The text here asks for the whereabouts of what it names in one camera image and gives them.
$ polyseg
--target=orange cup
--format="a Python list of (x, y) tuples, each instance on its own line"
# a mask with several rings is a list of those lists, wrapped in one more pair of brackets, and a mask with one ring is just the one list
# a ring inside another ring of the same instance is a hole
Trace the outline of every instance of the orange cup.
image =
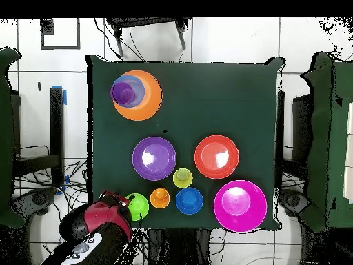
[(152, 192), (150, 200), (155, 208), (165, 208), (169, 204), (170, 196), (165, 188), (158, 188)]

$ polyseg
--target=purple cup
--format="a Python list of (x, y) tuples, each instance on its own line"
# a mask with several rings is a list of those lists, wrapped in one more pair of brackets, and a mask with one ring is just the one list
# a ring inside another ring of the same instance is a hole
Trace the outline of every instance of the purple cup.
[(132, 153), (132, 165), (142, 178), (158, 181), (169, 176), (177, 164), (173, 145), (161, 137), (141, 140)]
[(142, 81), (134, 75), (121, 75), (114, 81), (110, 89), (111, 98), (120, 106), (133, 108), (145, 96), (145, 87)]

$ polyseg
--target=green table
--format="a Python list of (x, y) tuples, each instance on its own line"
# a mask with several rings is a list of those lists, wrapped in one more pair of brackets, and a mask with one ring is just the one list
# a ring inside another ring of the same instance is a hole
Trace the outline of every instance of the green table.
[[(276, 128), (276, 76), (281, 58), (265, 64), (224, 63), (136, 63), (107, 62), (88, 56), (92, 62), (93, 90), (93, 178), (94, 198), (104, 190), (122, 195), (141, 193), (150, 200), (158, 187), (170, 193), (167, 208), (150, 212), (144, 228), (222, 228), (213, 211), (216, 192), (225, 183), (246, 179), (265, 193), (268, 213), (260, 225), (279, 229), (273, 219), (274, 132)], [(144, 70), (161, 84), (163, 101), (159, 111), (145, 121), (130, 121), (113, 106), (110, 88), (114, 80), (129, 70)], [(197, 144), (208, 135), (225, 135), (239, 149), (239, 165), (225, 179), (204, 177), (194, 164)], [(132, 166), (132, 151), (142, 139), (160, 136), (176, 150), (176, 169), (188, 168), (194, 175), (191, 187), (201, 191), (203, 208), (195, 215), (180, 213), (175, 197), (180, 191), (172, 174), (161, 181), (146, 181)]]

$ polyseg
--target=magenta bowl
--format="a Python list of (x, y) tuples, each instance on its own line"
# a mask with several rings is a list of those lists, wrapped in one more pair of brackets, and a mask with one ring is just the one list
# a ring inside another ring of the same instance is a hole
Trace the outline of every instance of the magenta bowl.
[(214, 214), (218, 222), (232, 232), (254, 230), (265, 219), (267, 209), (262, 190), (245, 180), (227, 183), (214, 198)]

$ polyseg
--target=orange plate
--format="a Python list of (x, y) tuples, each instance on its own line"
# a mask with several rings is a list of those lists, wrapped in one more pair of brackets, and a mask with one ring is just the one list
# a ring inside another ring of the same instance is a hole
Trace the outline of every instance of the orange plate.
[(126, 119), (143, 121), (151, 118), (159, 109), (162, 102), (162, 89), (153, 75), (142, 70), (132, 70), (124, 75), (134, 75), (145, 87), (145, 96), (141, 103), (133, 108), (125, 108), (113, 101), (116, 110)]
[(210, 179), (223, 179), (233, 173), (239, 161), (238, 148), (222, 135), (203, 139), (195, 150), (195, 164), (202, 175)]

